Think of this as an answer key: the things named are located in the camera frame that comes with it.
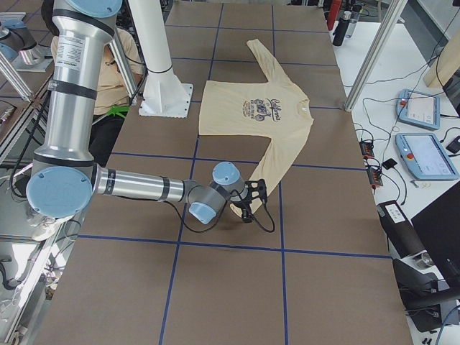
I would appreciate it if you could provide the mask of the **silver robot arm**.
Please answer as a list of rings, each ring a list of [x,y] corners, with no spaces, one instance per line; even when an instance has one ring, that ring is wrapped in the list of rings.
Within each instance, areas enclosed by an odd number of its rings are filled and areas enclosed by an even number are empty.
[[[35,150],[26,188],[30,207],[61,219],[82,211],[96,193],[131,200],[184,202],[207,224],[232,203],[249,223],[256,188],[230,162],[217,164],[212,182],[175,180],[108,169],[89,152],[104,48],[116,35],[120,1],[56,1],[53,21],[60,31],[55,71],[49,82],[50,110],[44,143]]]

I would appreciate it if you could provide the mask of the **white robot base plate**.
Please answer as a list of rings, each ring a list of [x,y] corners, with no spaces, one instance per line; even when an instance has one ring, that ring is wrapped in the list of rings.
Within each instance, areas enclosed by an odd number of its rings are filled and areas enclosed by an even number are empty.
[[[168,101],[166,94],[162,91],[158,97],[144,98],[139,107],[139,115],[186,118],[193,95],[193,84],[182,83],[181,87],[185,91],[185,96],[181,96],[178,100]]]

